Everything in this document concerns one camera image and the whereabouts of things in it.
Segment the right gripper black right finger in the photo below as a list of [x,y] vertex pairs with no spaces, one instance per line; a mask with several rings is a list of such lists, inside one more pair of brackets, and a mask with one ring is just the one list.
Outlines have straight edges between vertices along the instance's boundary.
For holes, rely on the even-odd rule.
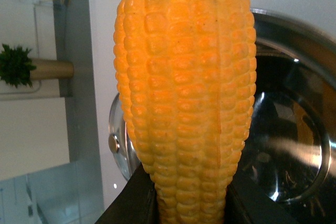
[[226,195],[226,223],[297,223],[245,174],[236,174]]

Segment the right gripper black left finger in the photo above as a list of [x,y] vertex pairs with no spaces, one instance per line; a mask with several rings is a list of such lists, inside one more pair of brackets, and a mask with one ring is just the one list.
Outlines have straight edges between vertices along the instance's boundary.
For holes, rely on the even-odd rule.
[[154,183],[142,164],[136,168],[122,192],[96,223],[159,223]]

